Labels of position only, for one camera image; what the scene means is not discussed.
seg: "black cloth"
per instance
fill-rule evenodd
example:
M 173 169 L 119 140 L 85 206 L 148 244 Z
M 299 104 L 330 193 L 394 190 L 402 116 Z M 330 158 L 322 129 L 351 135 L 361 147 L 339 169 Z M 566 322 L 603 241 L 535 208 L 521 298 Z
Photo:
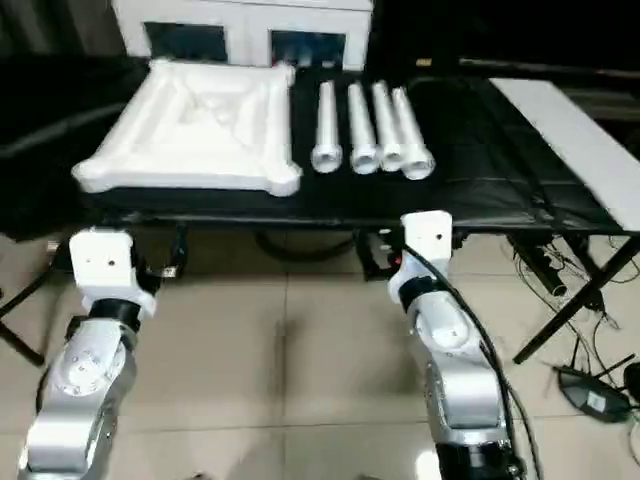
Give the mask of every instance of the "black cloth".
M 10 63 L 3 67 L 11 78 L 7 90 L 11 95 L 5 99 L 8 107 L 3 109 L 3 123 L 11 126 L 2 135 L 5 145 L 60 118 L 126 103 L 147 71 L 144 62 L 133 59 Z M 345 158 L 337 172 L 321 175 L 312 170 L 309 156 L 315 143 L 319 84 L 329 78 L 336 82 Z M 27 235 L 35 226 L 42 230 L 72 219 L 380 228 L 398 225 L 404 213 L 443 209 L 453 215 L 457 228 L 467 231 L 620 232 L 526 119 L 483 79 L 416 79 L 407 84 L 425 141 L 437 162 L 430 178 L 410 181 L 398 173 L 354 174 L 348 162 L 346 89 L 356 78 L 336 71 L 298 72 L 291 90 L 292 152 L 304 175 L 300 190 L 291 197 L 141 188 L 80 194 L 69 170 L 95 151 L 115 121 L 113 115 L 1 158 L 5 202 L 0 206 L 0 229 L 14 236 L 18 231 Z

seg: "metal frame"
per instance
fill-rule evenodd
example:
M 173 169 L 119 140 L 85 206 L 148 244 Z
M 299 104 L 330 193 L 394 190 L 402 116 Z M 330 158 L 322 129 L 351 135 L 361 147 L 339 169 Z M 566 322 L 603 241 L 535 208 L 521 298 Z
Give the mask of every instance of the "metal frame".
M 600 291 L 638 252 L 640 252 L 640 237 L 630 237 L 609 259 L 607 264 L 594 272 L 587 284 L 513 357 L 513 361 L 520 365 L 536 353 L 593 298 L 594 293 Z
M 35 367 L 44 365 L 44 356 L 32 349 L 24 340 L 9 329 L 9 327 L 2 323 L 2 319 L 47 283 L 51 273 L 53 273 L 53 268 L 49 266 L 47 270 L 41 273 L 38 278 L 31 282 L 31 284 L 0 307 L 0 338 L 7 342 L 17 353 L 22 355 L 27 362 Z

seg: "white panel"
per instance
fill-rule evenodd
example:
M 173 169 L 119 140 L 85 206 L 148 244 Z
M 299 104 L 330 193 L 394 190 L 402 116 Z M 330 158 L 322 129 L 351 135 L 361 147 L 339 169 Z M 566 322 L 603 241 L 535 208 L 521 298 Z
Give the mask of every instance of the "white panel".
M 273 5 L 281 7 L 306 7 L 329 8 L 332 10 L 360 10 L 370 12 L 373 10 L 372 0 L 199 0 L 201 2 L 216 3 L 217 1 L 229 3 L 244 3 L 253 5 Z
M 229 63 L 250 64 L 244 17 L 246 6 L 242 4 L 199 0 L 114 0 L 113 8 L 130 55 L 151 55 L 144 22 L 212 25 L 224 28 Z
M 247 12 L 247 32 L 254 65 L 271 64 L 270 32 L 284 30 L 345 34 L 343 67 L 347 70 L 362 70 L 364 67 L 370 12 L 258 5 L 247 7 Z
M 626 231 L 640 232 L 640 162 L 550 82 L 491 80 Z

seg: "black cable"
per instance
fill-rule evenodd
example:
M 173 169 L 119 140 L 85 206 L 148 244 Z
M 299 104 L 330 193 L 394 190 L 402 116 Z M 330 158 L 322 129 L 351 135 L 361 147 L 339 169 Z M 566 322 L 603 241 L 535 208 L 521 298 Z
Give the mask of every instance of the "black cable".
M 40 413 L 42 410 L 42 402 L 44 401 L 44 389 L 47 385 L 47 379 L 49 377 L 49 367 L 47 367 L 44 372 L 42 372 L 42 376 L 40 380 L 38 380 L 38 389 L 36 390 L 36 415 Z
M 545 253 L 548 253 L 549 255 L 554 257 L 556 260 L 562 262 L 562 267 L 560 267 L 560 269 L 557 270 L 558 272 L 561 272 L 562 270 L 569 270 L 574 276 L 582 280 L 585 280 L 589 276 L 589 274 L 584 270 L 584 268 L 582 268 L 576 262 L 571 260 L 569 257 L 563 255 L 562 252 L 560 252 L 560 250 L 558 250 L 555 245 L 553 245 L 552 247 L 546 247 L 544 251 Z
M 600 357 L 600 352 L 598 351 L 598 344 L 597 344 L 596 340 L 597 340 L 597 336 L 598 336 L 598 329 L 600 328 L 600 325 L 602 325 L 604 323 L 604 320 L 606 318 L 607 318 L 607 314 L 603 313 L 602 316 L 600 317 L 600 319 L 598 320 L 598 323 L 596 323 L 596 326 L 593 329 L 593 335 L 591 337 L 591 343 L 593 343 L 593 353 L 595 354 L 596 360 L 598 361 L 598 364 L 600 365 L 600 368 L 602 368 L 602 371 L 605 371 L 607 369 L 607 367 L 605 366 L 604 362 L 602 361 L 602 357 Z M 607 373 L 607 377 L 609 378 L 609 384 L 613 388 L 618 388 L 618 385 L 616 384 L 615 380 L 611 376 L 611 373 Z
M 507 377 L 504 373 L 504 369 L 502 368 L 502 362 L 500 361 L 500 357 L 498 357 L 498 353 L 496 352 L 495 346 L 491 341 L 491 337 L 487 333 L 486 329 L 482 325 L 482 322 L 477 317 L 473 309 L 469 306 L 466 300 L 462 297 L 460 292 L 456 290 L 456 288 L 449 282 L 449 280 L 442 274 L 440 271 L 435 268 L 432 263 L 424 258 L 421 254 L 419 254 L 415 249 L 410 247 L 409 245 L 404 245 L 404 250 L 410 253 L 416 260 L 424 265 L 427 270 L 431 272 L 431 274 L 438 280 L 438 282 L 445 287 L 445 289 L 451 294 L 451 296 L 458 302 L 460 307 L 465 311 L 465 313 L 469 316 L 474 326 L 478 329 L 480 333 L 480 337 L 482 338 L 483 347 L 486 349 L 485 355 L 487 356 L 487 360 L 489 364 L 496 372 L 496 377 L 498 379 L 498 386 L 500 389 L 500 397 L 502 399 L 502 403 L 504 404 L 504 416 L 505 423 L 507 428 L 507 436 L 509 437 L 509 441 L 511 442 L 511 446 L 514 452 L 517 452 L 516 445 L 516 433 L 513 422 L 513 415 L 511 413 L 510 401 L 509 401 L 509 393 L 510 387 L 509 382 L 507 381 Z M 523 405 L 519 399 L 515 400 L 516 407 L 520 410 L 520 414 L 522 416 L 522 421 L 525 423 L 525 429 L 527 430 L 527 436 L 529 438 L 529 442 L 531 442 L 531 455 L 533 457 L 533 463 L 536 469 L 536 475 L 538 479 L 543 479 L 542 473 L 542 465 L 540 462 L 538 448 L 535 445 L 535 438 L 533 436 L 533 430 L 530 425 L 527 425 L 529 422 L 526 412 L 524 411 Z
M 616 247 L 613 244 L 613 237 L 611 235 L 609 235 L 609 246 L 611 248 L 613 248 L 614 250 L 617 250 L 618 247 Z M 636 269 L 636 273 L 632 276 L 630 276 L 629 278 L 625 278 L 624 280 L 616 280 L 614 278 L 611 279 L 612 283 L 616 283 L 618 285 L 624 285 L 625 283 L 631 283 L 634 280 L 636 280 L 638 277 L 640 277 L 640 267 L 638 267 L 638 264 L 636 263 L 636 261 L 632 258 L 631 259 L 631 265 L 633 265 L 633 267 Z
M 556 307 L 554 307 L 551 303 L 549 303 L 546 298 L 544 298 L 542 295 L 540 295 L 536 291 L 536 289 L 533 288 L 533 285 L 531 285 L 529 280 L 527 280 L 526 275 L 522 272 L 522 258 L 519 258 L 517 262 L 514 262 L 514 265 L 515 265 L 515 268 L 516 268 L 516 273 L 518 274 L 518 277 L 520 278 L 522 283 L 524 283 L 527 286 L 527 288 L 529 288 L 529 290 L 531 290 L 531 292 L 533 292 L 533 294 L 536 297 L 538 297 L 545 305 L 547 305 L 547 307 L 549 307 L 552 311 L 557 313 L 558 309 Z M 582 345 L 582 348 L 584 349 L 585 353 L 587 354 L 587 369 L 589 370 L 589 373 L 591 373 L 591 352 L 589 350 L 589 343 L 584 338 L 582 333 L 580 333 L 580 331 L 575 327 L 575 325 L 573 325 L 573 323 L 571 321 L 567 322 L 567 327 L 569 327 L 571 329 L 573 334 L 576 336 L 576 338 L 578 339 L 578 341 Z
M 282 262 L 294 263 L 325 262 L 332 258 L 339 257 L 340 255 L 344 255 L 355 245 L 355 238 L 351 235 L 348 239 L 338 242 L 330 247 L 310 251 L 294 251 L 276 245 L 264 232 L 257 232 L 255 234 L 255 238 L 260 249 L 267 255 Z
M 531 428 L 531 420 L 527 415 L 527 412 L 524 408 L 524 404 L 516 392 L 515 388 L 511 386 L 509 380 L 505 378 L 505 382 L 507 383 L 507 388 L 509 389 L 509 394 L 511 398 L 513 398 L 513 402 L 516 404 L 518 411 L 520 412 L 520 416 L 522 417 L 522 423 L 524 424 L 524 429 L 527 433 L 527 440 L 529 441 L 529 446 L 531 448 L 531 458 L 533 459 L 533 466 L 536 470 L 536 476 L 538 480 L 543 480 L 542 473 L 542 464 L 540 463 L 540 450 L 538 449 L 538 442 L 536 442 L 536 437 L 533 433 L 533 429 Z

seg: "cabinet door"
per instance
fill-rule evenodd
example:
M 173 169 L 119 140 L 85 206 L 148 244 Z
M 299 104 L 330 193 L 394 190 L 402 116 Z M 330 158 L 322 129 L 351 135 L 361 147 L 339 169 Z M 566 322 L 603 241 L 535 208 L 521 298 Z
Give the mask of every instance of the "cabinet door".
M 285 60 L 342 63 L 347 70 L 364 66 L 371 12 L 258 5 L 247 6 L 246 12 L 254 65 Z
M 251 63 L 242 5 L 116 0 L 113 6 L 129 55 Z

